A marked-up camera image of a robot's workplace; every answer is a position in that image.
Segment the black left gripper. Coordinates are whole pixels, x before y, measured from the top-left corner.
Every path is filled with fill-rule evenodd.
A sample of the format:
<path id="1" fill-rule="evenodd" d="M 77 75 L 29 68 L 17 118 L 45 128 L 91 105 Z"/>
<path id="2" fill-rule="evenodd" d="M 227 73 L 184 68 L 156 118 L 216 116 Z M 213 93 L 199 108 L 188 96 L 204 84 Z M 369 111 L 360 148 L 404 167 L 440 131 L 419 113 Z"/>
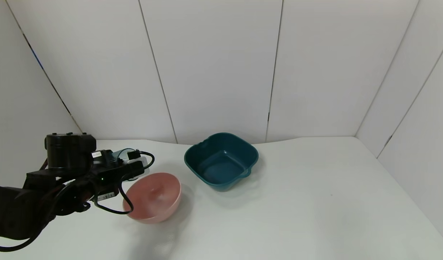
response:
<path id="1" fill-rule="evenodd" d="M 98 174 L 91 179 L 93 196 L 90 201 L 100 202 L 119 194 L 119 177 L 115 174 Z"/>

